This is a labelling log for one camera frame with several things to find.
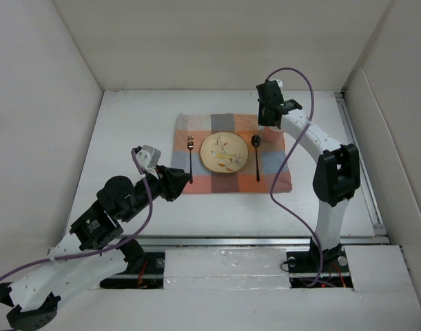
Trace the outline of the black metal spoon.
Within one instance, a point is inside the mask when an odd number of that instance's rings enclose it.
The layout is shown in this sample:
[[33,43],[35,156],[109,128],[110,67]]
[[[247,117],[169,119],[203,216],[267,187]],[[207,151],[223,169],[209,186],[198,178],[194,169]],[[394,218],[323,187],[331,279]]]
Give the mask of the black metal spoon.
[[258,164],[258,148],[260,146],[261,140],[260,137],[255,134],[251,138],[251,144],[255,149],[255,161],[256,161],[256,181],[260,181],[260,171],[259,171],[259,164]]

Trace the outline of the dark metal fork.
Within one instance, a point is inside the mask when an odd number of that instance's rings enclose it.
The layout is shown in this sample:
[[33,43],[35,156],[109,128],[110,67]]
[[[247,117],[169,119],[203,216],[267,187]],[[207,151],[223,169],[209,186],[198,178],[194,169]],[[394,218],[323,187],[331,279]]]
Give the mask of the dark metal fork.
[[187,138],[187,149],[189,151],[189,173],[190,173],[190,183],[193,183],[193,167],[192,167],[192,150],[194,149],[194,137],[188,136]]

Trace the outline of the beige bird pattern plate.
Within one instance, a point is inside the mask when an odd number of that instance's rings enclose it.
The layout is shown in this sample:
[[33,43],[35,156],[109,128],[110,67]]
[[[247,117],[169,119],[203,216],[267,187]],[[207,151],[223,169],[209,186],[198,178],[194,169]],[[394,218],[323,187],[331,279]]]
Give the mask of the beige bird pattern plate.
[[200,148],[205,168],[219,174],[240,171],[247,163],[249,150],[242,137],[232,132],[217,132],[204,139]]

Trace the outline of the pink ceramic mug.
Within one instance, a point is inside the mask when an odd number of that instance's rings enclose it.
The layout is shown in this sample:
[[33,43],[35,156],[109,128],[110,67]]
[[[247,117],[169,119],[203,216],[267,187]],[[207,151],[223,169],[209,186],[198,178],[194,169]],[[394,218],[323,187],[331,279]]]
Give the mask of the pink ceramic mug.
[[283,132],[277,127],[266,126],[263,128],[263,138],[268,143],[275,143],[279,139],[283,138]]

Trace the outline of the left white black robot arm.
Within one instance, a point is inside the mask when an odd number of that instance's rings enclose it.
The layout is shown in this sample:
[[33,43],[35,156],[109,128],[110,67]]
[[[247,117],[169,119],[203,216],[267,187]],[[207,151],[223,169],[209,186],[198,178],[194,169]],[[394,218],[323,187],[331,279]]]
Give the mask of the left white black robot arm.
[[144,249],[134,236],[121,236],[121,223],[152,208],[158,197],[174,201],[191,176],[165,166],[142,174],[137,183],[124,176],[109,179],[44,260],[29,263],[31,271],[18,281],[0,280],[0,303],[11,308],[6,319],[12,329],[39,330],[82,291],[112,275],[133,274],[144,267]]

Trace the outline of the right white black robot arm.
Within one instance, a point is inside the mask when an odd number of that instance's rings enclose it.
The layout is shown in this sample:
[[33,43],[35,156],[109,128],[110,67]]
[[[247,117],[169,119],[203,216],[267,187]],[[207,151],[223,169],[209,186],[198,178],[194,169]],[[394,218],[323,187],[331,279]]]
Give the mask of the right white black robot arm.
[[341,253],[340,233],[349,200],[360,187],[358,148],[341,144],[318,127],[295,100],[285,101],[276,80],[256,86],[258,124],[277,127],[291,135],[316,162],[313,189],[319,199],[316,229],[309,251],[290,252],[293,273],[327,270]]

